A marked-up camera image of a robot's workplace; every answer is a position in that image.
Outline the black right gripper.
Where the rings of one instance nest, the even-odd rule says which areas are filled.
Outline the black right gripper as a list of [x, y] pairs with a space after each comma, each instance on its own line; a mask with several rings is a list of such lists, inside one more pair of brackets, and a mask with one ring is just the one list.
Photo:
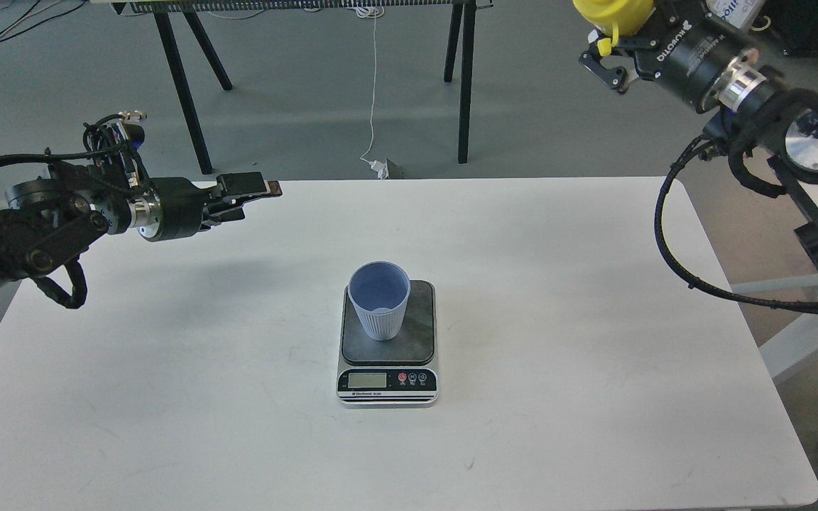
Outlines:
[[713, 91], [734, 60], [758, 59], [749, 35], [717, 16], [704, 1], [657, 1], [636, 36], [588, 33], [578, 57], [582, 67], [623, 96], [638, 81], [656, 83], [702, 114], [716, 106]]

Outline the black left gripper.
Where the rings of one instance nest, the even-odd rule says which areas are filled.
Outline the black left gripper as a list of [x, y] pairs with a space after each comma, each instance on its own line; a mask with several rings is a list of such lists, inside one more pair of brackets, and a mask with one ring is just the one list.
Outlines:
[[[129, 204], [136, 230], [150, 242], [192, 237], [228, 222], [246, 219], [241, 204], [282, 197], [279, 181], [266, 180], [260, 172], [228, 172], [217, 175], [213, 187], [198, 187], [184, 177], [160, 177]], [[228, 206], [208, 208], [208, 206]]]

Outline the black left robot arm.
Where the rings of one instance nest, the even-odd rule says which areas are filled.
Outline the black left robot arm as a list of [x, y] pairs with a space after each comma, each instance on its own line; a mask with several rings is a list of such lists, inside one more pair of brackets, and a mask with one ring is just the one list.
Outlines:
[[150, 242], [182, 239], [243, 220], [249, 202], [281, 197], [281, 185], [260, 172], [219, 175], [205, 188], [184, 177], [150, 177], [139, 155], [145, 119], [133, 110], [88, 123], [77, 154], [0, 155], [0, 168], [48, 168], [6, 192], [0, 289], [29, 279], [56, 304], [78, 309], [88, 295], [80, 256], [101, 237], [134, 230]]

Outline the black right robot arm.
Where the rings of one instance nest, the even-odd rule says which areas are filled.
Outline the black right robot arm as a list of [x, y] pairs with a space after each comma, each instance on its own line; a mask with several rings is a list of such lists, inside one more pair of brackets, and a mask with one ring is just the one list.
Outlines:
[[579, 62], [610, 90], [636, 80], [658, 84], [703, 114], [708, 158], [727, 159], [754, 193], [789, 195], [807, 223], [795, 231], [818, 272], [818, 93], [792, 88], [781, 72], [758, 65], [746, 33], [704, 1], [577, 1], [594, 27]]

